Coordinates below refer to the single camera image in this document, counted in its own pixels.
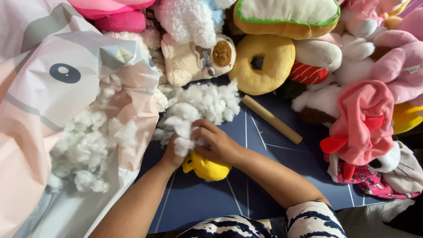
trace sleeve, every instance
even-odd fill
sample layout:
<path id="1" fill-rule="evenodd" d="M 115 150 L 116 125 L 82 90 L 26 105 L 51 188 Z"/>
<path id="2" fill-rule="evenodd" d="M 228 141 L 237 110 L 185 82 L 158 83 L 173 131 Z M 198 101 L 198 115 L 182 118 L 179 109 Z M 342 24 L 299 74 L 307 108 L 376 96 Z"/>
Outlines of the sleeve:
<path id="1" fill-rule="evenodd" d="M 346 238 L 335 211 L 323 202 L 304 202 L 286 211 L 288 238 Z"/>

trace pink cushion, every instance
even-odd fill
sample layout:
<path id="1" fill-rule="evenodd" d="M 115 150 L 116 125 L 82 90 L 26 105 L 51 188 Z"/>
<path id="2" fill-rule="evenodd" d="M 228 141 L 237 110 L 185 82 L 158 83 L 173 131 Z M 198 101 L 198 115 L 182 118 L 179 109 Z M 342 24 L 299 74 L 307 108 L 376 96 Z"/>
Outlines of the pink cushion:
<path id="1" fill-rule="evenodd" d="M 94 26 L 105 31 L 140 33 L 146 28 L 146 18 L 140 11 L 127 11 L 97 19 Z"/>
<path id="2" fill-rule="evenodd" d="M 79 14 L 81 14 L 84 18 L 96 20 L 111 14 L 145 9 L 151 6 L 155 2 L 155 0 L 131 0 L 130 2 L 141 2 L 140 4 L 132 5 L 124 5 L 122 3 L 117 4 L 116 1 L 113 0 L 84 0 L 83 2 L 87 4 L 82 4 L 79 0 L 69 1 L 69 3 L 75 8 L 75 10 L 79 12 Z M 103 4 L 103 2 L 113 2 L 115 4 Z"/>

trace red striped plush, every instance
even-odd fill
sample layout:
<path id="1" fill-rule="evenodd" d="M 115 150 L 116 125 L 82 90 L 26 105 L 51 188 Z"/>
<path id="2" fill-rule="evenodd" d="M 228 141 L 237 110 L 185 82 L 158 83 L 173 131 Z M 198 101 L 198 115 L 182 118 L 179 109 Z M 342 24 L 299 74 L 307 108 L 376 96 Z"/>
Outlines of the red striped plush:
<path id="1" fill-rule="evenodd" d="M 325 81 L 328 74 L 324 68 L 295 61 L 288 79 L 303 84 L 318 84 Z"/>

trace cardboard tube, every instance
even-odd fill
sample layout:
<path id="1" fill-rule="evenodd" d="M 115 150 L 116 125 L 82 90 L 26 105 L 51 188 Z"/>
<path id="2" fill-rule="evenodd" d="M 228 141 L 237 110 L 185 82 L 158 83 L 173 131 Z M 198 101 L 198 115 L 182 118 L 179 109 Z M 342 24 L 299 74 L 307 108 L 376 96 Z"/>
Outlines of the cardboard tube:
<path id="1" fill-rule="evenodd" d="M 252 111 L 261 116 L 266 122 L 271 124 L 274 128 L 284 134 L 288 139 L 290 139 L 295 144 L 298 144 L 302 141 L 302 136 L 296 133 L 293 129 L 287 126 L 285 123 L 281 122 L 277 117 L 275 117 L 271 112 L 265 109 L 262 105 L 252 99 L 250 96 L 245 95 L 242 99 L 242 102 Z"/>

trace hello kitty fabric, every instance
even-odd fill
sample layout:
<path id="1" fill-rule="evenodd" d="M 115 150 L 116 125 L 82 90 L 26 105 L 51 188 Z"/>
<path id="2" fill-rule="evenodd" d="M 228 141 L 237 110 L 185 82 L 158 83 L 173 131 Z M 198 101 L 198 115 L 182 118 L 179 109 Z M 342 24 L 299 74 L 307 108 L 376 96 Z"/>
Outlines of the hello kitty fabric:
<path id="1" fill-rule="evenodd" d="M 328 173 L 336 183 L 357 184 L 366 194 L 385 199 L 409 199 L 421 194 L 421 190 L 412 193 L 394 191 L 383 177 L 383 173 L 373 170 L 367 165 L 356 166 L 352 178 L 343 177 L 342 170 L 345 162 L 335 154 L 324 154 L 325 161 L 330 163 Z"/>

